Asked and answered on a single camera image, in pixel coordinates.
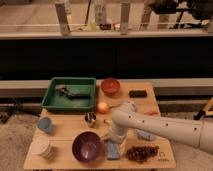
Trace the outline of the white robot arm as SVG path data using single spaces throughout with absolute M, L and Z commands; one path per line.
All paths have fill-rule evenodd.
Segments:
M 122 143 L 129 128 L 174 140 L 213 154 L 213 122 L 185 120 L 168 117 L 147 116 L 136 112 L 136 104 L 124 102 L 111 114 L 109 127 L 111 140 Z

